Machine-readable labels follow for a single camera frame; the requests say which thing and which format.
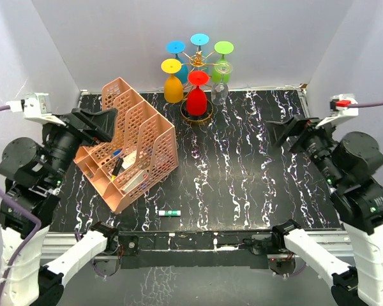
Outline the yellow wine glass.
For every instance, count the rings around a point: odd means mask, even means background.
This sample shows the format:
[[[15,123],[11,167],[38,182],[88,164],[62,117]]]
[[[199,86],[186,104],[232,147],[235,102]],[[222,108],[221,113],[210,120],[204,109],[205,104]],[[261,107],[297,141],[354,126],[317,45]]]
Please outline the yellow wine glass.
[[[177,59],[166,59],[161,64],[163,72],[169,74],[164,85],[164,98],[168,103],[176,104],[183,98],[183,85],[175,76],[182,68],[182,64]]]

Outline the red wine glass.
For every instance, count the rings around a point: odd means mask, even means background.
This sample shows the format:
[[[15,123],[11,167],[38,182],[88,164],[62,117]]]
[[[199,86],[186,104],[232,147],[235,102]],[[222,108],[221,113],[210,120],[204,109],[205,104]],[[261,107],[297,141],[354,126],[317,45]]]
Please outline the red wine glass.
[[[201,116],[207,110],[207,98],[200,87],[208,83],[209,76],[204,71],[192,71],[188,75],[188,80],[194,88],[187,97],[186,111],[192,116]]]

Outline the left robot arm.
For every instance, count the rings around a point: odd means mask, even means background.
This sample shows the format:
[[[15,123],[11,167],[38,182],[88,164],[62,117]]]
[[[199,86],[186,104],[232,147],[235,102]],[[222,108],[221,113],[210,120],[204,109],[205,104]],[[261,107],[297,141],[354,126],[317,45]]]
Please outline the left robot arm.
[[[81,146],[112,141],[117,110],[75,108],[64,115],[25,118],[41,124],[42,142],[17,138],[2,153],[0,305],[56,305],[82,267],[119,247],[117,229],[98,222],[60,257],[41,263],[64,176]]]

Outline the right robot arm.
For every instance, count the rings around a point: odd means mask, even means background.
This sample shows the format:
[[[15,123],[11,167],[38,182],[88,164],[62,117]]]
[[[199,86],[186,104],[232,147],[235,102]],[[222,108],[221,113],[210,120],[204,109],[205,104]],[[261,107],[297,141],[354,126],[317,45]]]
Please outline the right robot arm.
[[[266,127],[274,147],[295,137],[290,151],[305,153],[325,178],[355,263],[333,256],[293,220],[273,227],[273,248],[302,258],[326,282],[338,305],[383,305],[383,187],[374,179],[383,154],[377,141],[359,131],[335,141],[331,123],[298,115],[269,121]]]

